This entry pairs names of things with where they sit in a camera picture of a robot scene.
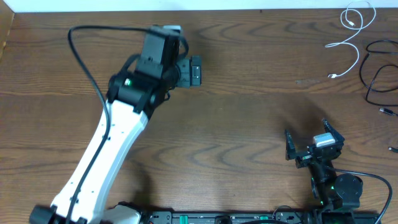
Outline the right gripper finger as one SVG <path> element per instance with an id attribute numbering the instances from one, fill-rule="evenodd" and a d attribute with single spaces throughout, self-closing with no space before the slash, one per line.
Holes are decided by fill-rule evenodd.
<path id="1" fill-rule="evenodd" d="M 295 159 L 296 156 L 296 149 L 292 139 L 290 132 L 286 129 L 284 131 L 285 134 L 285 141 L 286 141 L 286 150 L 285 150 L 285 159 L 287 161 Z"/>
<path id="2" fill-rule="evenodd" d="M 332 127 L 332 125 L 327 121 L 327 119 L 322 119 L 322 123 L 323 123 L 325 131 L 327 133 L 330 133 L 336 142 L 344 142 L 345 141 L 344 137 L 335 128 Z"/>

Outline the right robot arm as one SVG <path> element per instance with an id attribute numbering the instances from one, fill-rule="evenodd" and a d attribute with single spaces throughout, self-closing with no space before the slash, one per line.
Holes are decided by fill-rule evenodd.
<path id="1" fill-rule="evenodd" d="M 314 197 L 332 211 L 359 208 L 363 192 L 361 178 L 342 172 L 337 174 L 332 161 L 341 155 L 345 138 L 323 119 L 325 133 L 313 137 L 304 151 L 297 151 L 292 135 L 285 130 L 285 159 L 294 160 L 298 169 L 307 167 L 312 176 Z"/>

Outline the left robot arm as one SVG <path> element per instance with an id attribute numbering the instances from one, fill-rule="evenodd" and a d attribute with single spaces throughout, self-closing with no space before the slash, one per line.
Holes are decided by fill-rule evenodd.
<path id="1" fill-rule="evenodd" d="M 49 207 L 37 205 L 30 223 L 139 223 L 126 202 L 106 209 L 113 182 L 128 151 L 155 109 L 175 88 L 201 85 L 201 58 L 189 56 L 180 26 L 145 29 L 142 52 L 130 56 L 99 98 L 103 112 L 83 157 Z"/>

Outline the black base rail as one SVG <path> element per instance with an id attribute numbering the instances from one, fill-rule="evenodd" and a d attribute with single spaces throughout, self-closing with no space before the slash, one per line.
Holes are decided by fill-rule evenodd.
<path id="1" fill-rule="evenodd" d="M 101 223 L 219 224 L 219 223 L 375 223 L 369 212 L 304 212 L 280 206 L 273 212 L 176 212 L 172 209 L 143 210 L 120 202 L 104 213 Z"/>

